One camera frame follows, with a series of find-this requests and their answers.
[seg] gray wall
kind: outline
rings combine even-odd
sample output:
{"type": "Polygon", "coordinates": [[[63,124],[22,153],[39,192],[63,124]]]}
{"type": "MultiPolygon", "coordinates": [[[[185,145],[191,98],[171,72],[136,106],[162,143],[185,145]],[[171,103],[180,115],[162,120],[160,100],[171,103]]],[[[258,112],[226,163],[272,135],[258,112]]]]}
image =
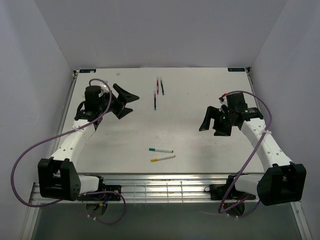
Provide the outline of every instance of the gray wall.
{"type": "Polygon", "coordinates": [[[307,178],[302,207],[320,239],[320,2],[288,0],[252,65],[256,93],[270,106],[273,135],[307,178]]]}
{"type": "MultiPolygon", "coordinates": [[[[33,0],[0,1],[0,233],[18,239],[27,208],[10,187],[11,168],[32,144],[52,136],[72,79],[33,0]]],[[[20,195],[29,200],[37,163],[48,145],[26,155],[16,171],[20,195]]]]}
{"type": "Polygon", "coordinates": [[[251,66],[287,0],[35,0],[73,70],[251,66]]]}

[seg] purple cable sleeve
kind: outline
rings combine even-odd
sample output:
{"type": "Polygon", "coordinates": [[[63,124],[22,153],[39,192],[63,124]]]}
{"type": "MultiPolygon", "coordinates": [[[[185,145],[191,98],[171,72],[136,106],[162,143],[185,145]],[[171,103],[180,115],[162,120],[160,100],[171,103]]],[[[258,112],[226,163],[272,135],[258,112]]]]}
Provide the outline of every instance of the purple cable sleeve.
{"type": "MultiPolygon", "coordinates": [[[[265,109],[267,110],[268,114],[269,114],[269,122],[265,125],[265,128],[264,130],[267,131],[272,123],[272,114],[271,114],[271,111],[269,109],[269,107],[267,106],[267,104],[262,100],[260,99],[258,96],[252,94],[251,92],[248,92],[248,91],[242,91],[242,90],[236,90],[236,91],[230,91],[228,92],[226,95],[230,95],[230,94],[234,94],[234,93],[245,93],[245,94],[248,94],[248,95],[251,95],[253,96],[254,98],[258,99],[265,107],[265,109]]],[[[219,206],[219,209],[218,209],[218,212],[219,213],[225,213],[231,209],[233,209],[234,207],[236,207],[237,205],[243,203],[245,200],[247,200],[246,198],[242,199],[241,201],[237,202],[236,204],[230,206],[230,207],[227,207],[226,209],[223,209],[222,210],[222,207],[223,207],[223,204],[225,203],[225,200],[227,199],[231,189],[234,187],[234,185],[236,184],[236,181],[239,179],[239,177],[241,176],[241,174],[244,172],[245,168],[247,167],[247,165],[249,164],[249,162],[251,161],[251,159],[253,158],[253,156],[255,155],[255,153],[257,152],[260,144],[262,143],[264,137],[265,137],[266,133],[262,133],[259,141],[257,142],[256,146],[254,147],[252,153],[250,154],[250,156],[248,157],[248,159],[245,161],[244,165],[242,166],[242,168],[240,169],[240,171],[237,173],[237,175],[235,176],[235,178],[233,179],[231,185],[229,186],[229,188],[227,189],[227,191],[225,192],[222,200],[221,200],[221,203],[220,203],[220,206],[219,206]]]]}
{"type": "Polygon", "coordinates": [[[93,219],[95,218],[96,221],[98,221],[100,223],[103,223],[103,224],[106,224],[106,225],[114,225],[114,224],[117,224],[118,222],[120,222],[123,219],[123,217],[125,216],[126,211],[127,211],[127,204],[126,204],[126,200],[125,200],[124,196],[122,196],[120,193],[115,192],[115,191],[97,191],[97,192],[87,192],[86,193],[86,195],[97,195],[97,194],[115,194],[115,195],[118,195],[123,201],[122,214],[117,220],[112,221],[112,222],[104,221],[104,220],[101,220],[99,218],[95,218],[94,216],[91,216],[91,215],[87,215],[87,216],[89,216],[89,217],[91,217],[93,219]]]}
{"type": "Polygon", "coordinates": [[[91,121],[91,122],[88,122],[86,123],[85,125],[83,126],[80,126],[79,128],[76,128],[76,129],[73,129],[73,130],[70,130],[70,131],[67,131],[67,132],[64,132],[64,133],[61,133],[61,134],[58,134],[56,136],[52,136],[52,137],[49,137],[45,140],[42,140],[34,145],[32,145],[31,147],[29,147],[27,150],[25,150],[18,158],[17,160],[15,161],[13,167],[12,167],[12,170],[11,170],[11,175],[10,175],[10,183],[11,183],[11,188],[12,188],[12,191],[15,195],[15,197],[23,204],[23,205],[26,205],[27,207],[31,207],[31,208],[42,208],[42,207],[47,207],[47,206],[50,206],[50,205],[53,205],[53,204],[56,204],[58,202],[60,202],[61,200],[55,200],[53,202],[50,202],[50,203],[46,203],[46,204],[42,204],[42,205],[36,205],[36,204],[30,204],[26,201],[24,201],[20,195],[18,194],[17,192],[17,189],[16,189],[16,186],[15,186],[15,171],[16,171],[16,168],[18,166],[18,163],[20,162],[20,160],[24,157],[24,155],[26,155],[30,150],[34,149],[35,147],[41,145],[41,144],[44,144],[46,142],[49,142],[51,140],[54,140],[54,139],[57,139],[57,138],[60,138],[60,137],[63,137],[65,135],[68,135],[68,134],[72,134],[74,132],[76,132],[77,130],[79,129],[83,129],[91,124],[94,124],[96,121],[98,121],[99,119],[101,119],[109,110],[110,108],[110,105],[111,105],[111,101],[112,101],[112,91],[111,91],[111,88],[109,87],[108,83],[105,82],[104,80],[101,80],[101,79],[98,79],[98,78],[94,78],[94,79],[91,79],[89,81],[89,85],[91,86],[91,82],[92,81],[99,81],[99,82],[102,82],[106,85],[106,87],[108,88],[110,94],[109,94],[109,103],[105,109],[105,111],[100,115],[98,116],[95,120],[91,121]]]}

